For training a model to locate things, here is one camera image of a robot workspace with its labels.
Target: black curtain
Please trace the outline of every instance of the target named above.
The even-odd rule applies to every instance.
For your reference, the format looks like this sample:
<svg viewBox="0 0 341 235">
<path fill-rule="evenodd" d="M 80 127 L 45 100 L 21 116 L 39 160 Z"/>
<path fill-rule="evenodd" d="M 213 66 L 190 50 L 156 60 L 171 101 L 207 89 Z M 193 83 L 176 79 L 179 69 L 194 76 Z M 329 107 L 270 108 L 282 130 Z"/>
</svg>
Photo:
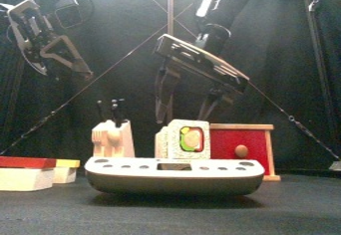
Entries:
<svg viewBox="0 0 341 235">
<path fill-rule="evenodd" d="M 0 0 L 16 4 L 21 0 Z M 49 13 L 56 0 L 36 0 Z M 8 155 L 79 158 L 92 155 L 91 129 L 100 121 L 96 100 L 126 99 L 126 115 L 132 122 L 136 156 L 154 156 L 154 136 L 162 126 L 155 120 L 155 76 L 163 59 L 154 54 L 158 36 L 167 31 L 167 0 L 94 0 L 95 15 L 78 29 L 64 32 L 72 39 L 95 77 L 108 72 L 11 150 Z M 174 0 L 174 35 L 193 42 L 197 35 L 193 0 Z M 340 0 L 320 0 L 318 34 L 326 64 L 333 104 L 333 121 L 340 127 Z M 291 115 L 317 138 L 333 146 L 321 78 L 312 45 L 304 0 L 251 0 L 231 26 L 222 57 L 250 76 L 251 83 L 231 108 L 221 105 L 211 122 L 270 123 L 275 167 L 325 169 L 336 160 L 326 149 L 289 120 Z M 87 85 L 68 77 L 56 81 L 39 75 L 25 64 L 1 30 L 1 104 L 9 103 L 9 87 L 16 86 L 13 106 L 3 106 L 7 120 L 3 148 Z M 13 71 L 24 65 L 23 73 Z M 174 117 L 195 119 L 210 82 L 182 74 L 174 94 Z M 277 104 L 286 112 L 279 111 Z"/>
</svg>

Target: cable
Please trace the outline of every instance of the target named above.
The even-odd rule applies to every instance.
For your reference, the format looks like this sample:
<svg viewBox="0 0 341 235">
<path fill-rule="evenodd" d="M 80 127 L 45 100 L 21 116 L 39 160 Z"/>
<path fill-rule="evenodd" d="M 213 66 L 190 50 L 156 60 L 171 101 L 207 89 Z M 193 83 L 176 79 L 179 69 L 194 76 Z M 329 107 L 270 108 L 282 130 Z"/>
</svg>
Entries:
<svg viewBox="0 0 341 235">
<path fill-rule="evenodd" d="M 326 146 L 326 144 L 320 140 L 318 137 L 313 134 L 313 132 L 308 129 L 308 127 L 295 120 L 294 116 L 290 115 L 285 109 L 273 101 L 273 99 L 265 94 L 265 92 L 253 84 L 251 81 L 249 81 L 249 84 L 251 87 L 258 91 L 258 93 L 266 98 L 266 100 L 275 106 L 275 108 L 286 115 L 290 122 L 294 123 L 294 125 L 301 129 L 301 131 L 314 139 L 314 141 L 325 148 L 325 150 L 333 155 L 336 159 L 340 160 L 340 156 L 333 152 L 333 150 Z"/>
</svg>

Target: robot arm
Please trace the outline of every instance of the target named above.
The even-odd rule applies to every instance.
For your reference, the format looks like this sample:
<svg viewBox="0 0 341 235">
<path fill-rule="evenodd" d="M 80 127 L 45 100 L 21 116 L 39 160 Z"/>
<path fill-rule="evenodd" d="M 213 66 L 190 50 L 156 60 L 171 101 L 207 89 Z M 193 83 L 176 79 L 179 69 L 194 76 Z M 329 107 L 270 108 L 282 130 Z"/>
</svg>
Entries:
<svg viewBox="0 0 341 235">
<path fill-rule="evenodd" d="M 7 15 L 19 49 L 36 71 L 47 76 L 44 59 L 52 59 L 86 80 L 90 79 L 92 72 L 74 43 L 65 35 L 56 34 L 36 2 L 24 0 L 16 6 L 8 7 Z"/>
</svg>

